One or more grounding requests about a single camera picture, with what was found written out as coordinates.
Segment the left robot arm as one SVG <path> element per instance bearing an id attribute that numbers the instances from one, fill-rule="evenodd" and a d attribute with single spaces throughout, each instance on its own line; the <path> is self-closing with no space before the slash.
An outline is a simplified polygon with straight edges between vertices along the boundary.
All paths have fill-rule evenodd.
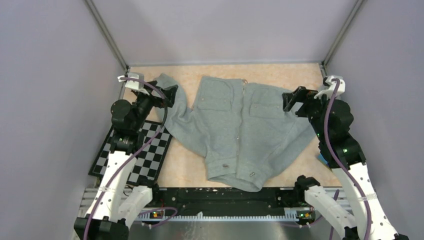
<path id="1" fill-rule="evenodd" d="M 76 218 L 73 226 L 81 240 L 126 240 L 142 209 L 160 202 L 159 191 L 145 185 L 134 187 L 125 201 L 122 201 L 122 195 L 137 156 L 164 129 L 161 125 L 146 141 L 146 136 L 140 132 L 141 127 L 152 108 L 164 109 L 162 122 L 166 122 L 178 86 L 162 88 L 157 81 L 145 82 L 130 77 L 123 77 L 122 81 L 136 83 L 131 89 L 136 100 L 119 99 L 111 105 L 113 135 L 105 173 L 93 203 L 83 217 Z"/>

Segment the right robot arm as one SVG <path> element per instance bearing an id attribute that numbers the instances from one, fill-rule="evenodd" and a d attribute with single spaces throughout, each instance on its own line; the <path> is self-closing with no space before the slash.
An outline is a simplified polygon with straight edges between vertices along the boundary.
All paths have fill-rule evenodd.
<path id="1" fill-rule="evenodd" d="M 283 110 L 295 104 L 296 116 L 307 118 L 319 140 L 320 154 L 341 183 L 351 207 L 345 210 L 312 177 L 299 176 L 293 200 L 317 210 L 343 240 L 405 240 L 386 216 L 371 183 L 366 157 L 360 144 L 350 134 L 354 121 L 349 104 L 337 99 L 340 89 L 331 86 L 323 91 L 303 86 L 283 93 Z"/>

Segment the grey zip-up jacket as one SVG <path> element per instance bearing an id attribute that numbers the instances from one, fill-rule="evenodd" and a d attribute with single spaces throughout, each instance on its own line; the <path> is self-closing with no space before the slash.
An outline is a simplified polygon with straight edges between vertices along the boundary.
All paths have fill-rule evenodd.
<path id="1" fill-rule="evenodd" d="M 158 109 L 165 128 L 204 157 L 207 179 L 258 192 L 288 168 L 315 137 L 308 120 L 283 110 L 286 89 L 243 79 L 203 76 L 192 106 L 178 86 L 174 104 Z"/>

